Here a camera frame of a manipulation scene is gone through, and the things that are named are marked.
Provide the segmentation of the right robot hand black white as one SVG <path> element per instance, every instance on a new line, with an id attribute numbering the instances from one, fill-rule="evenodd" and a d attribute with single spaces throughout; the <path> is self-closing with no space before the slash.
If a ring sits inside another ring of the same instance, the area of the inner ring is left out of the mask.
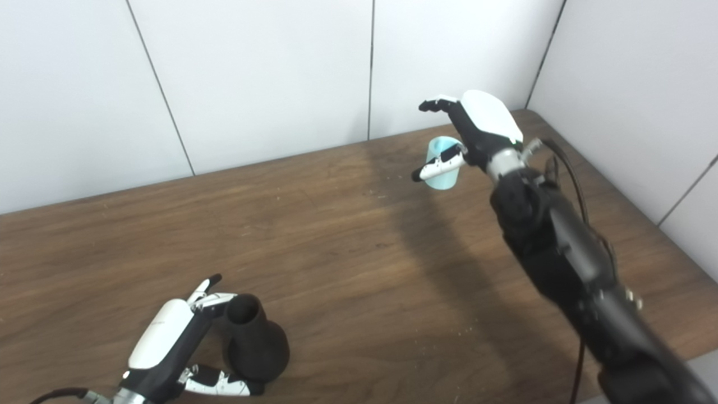
<path id="1" fill-rule="evenodd" d="M 492 182 L 526 168 L 523 133 L 500 99 L 482 90 L 467 90 L 459 99 L 438 95 L 418 106 L 421 112 L 445 112 L 460 143 L 450 146 L 411 174 L 424 182 L 465 164 L 481 169 Z"/>

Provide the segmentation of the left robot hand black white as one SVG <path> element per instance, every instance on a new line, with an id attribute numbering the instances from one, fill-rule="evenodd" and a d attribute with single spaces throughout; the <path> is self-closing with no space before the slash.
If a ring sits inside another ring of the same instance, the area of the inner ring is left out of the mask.
<path id="1" fill-rule="evenodd" d="M 213 397 L 261 396 L 266 386 L 236 374 L 189 362 L 213 320 L 236 294 L 210 292 L 222 279 L 213 274 L 187 299 L 162 305 L 128 359 L 113 403 L 167 403 L 184 392 Z"/>

